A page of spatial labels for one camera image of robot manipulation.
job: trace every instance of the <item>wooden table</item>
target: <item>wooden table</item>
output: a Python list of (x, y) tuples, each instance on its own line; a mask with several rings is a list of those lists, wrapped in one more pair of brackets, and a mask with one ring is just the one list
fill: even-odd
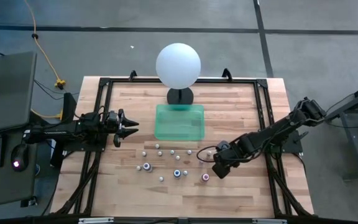
[[(84, 77), (77, 114), (93, 111), (99, 78)], [(283, 79), (267, 80), (277, 121), (290, 112), (288, 98)], [(200, 164), (195, 153), (190, 156), (186, 153), (189, 149), (196, 152), (259, 129), (252, 85), (196, 83), (191, 89), (195, 95), (194, 104), (204, 105), (205, 139), (159, 141), (154, 137), (155, 107), (166, 104), (168, 88), (161, 83), (114, 84), (110, 110), (123, 108), (126, 117), (140, 125), (139, 131), (123, 140), (120, 148), (114, 147), (112, 135), (109, 136), (99, 167), (92, 216), (273, 217), (263, 156), (231, 169), (221, 180), (212, 171), (213, 164)], [(162, 157), (157, 155), (156, 144), (163, 151)], [(175, 156), (181, 157), (179, 161), (170, 155), (171, 149), (175, 150)], [(142, 151), (147, 152), (147, 157), (142, 156)], [(83, 157), (84, 153), (76, 152), (63, 161), (51, 211), (58, 210), (78, 185)], [(291, 154), (284, 154), (282, 159), (289, 189), (304, 208), (313, 213), (301, 162)], [(145, 162), (154, 167), (153, 172), (136, 170), (136, 166)], [(188, 175), (175, 179), (175, 169), (187, 170)], [(204, 173), (211, 177), (207, 183), (200, 181)], [(158, 181), (160, 176), (164, 177), (163, 182)], [(277, 192), (280, 208), (284, 211), (281, 190)]]

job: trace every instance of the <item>white ball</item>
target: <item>white ball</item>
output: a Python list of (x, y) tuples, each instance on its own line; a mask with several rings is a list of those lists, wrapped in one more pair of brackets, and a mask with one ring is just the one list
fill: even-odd
[(164, 85), (181, 90), (197, 80), (201, 73), (201, 60), (192, 47), (176, 43), (161, 50), (155, 69)]

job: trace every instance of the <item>gray floor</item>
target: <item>gray floor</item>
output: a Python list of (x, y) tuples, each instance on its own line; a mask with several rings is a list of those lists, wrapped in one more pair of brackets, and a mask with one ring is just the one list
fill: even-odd
[[(39, 25), (116, 27), (257, 28), (252, 0), (30, 0)], [(358, 30), (358, 1), (260, 0), (267, 29)], [(22, 1), (0, 0), (0, 24), (31, 25)], [(27, 31), (1, 31), (5, 54), (37, 50)], [(191, 45), (200, 55), (202, 76), (220, 76), (229, 68), (235, 77), (266, 77), (258, 34), (158, 32), (39, 32), (40, 43), (67, 90), (78, 92), (85, 75), (155, 75), (159, 51), (174, 42)], [(358, 35), (268, 35), (274, 77), (285, 79), (292, 106), (308, 96), (327, 108), (358, 90)], [(55, 79), (39, 53), (36, 79), (52, 86)], [(55, 101), (34, 88), (32, 107), (57, 114)], [(340, 128), (325, 124), (307, 129), (302, 140), (315, 213), (321, 217), (358, 220), (358, 181), (341, 176), (358, 163)], [(40, 161), (47, 161), (47, 155)], [(40, 205), (17, 209), (0, 206), (0, 218), (40, 215), (55, 183), (44, 169), (37, 181)]]

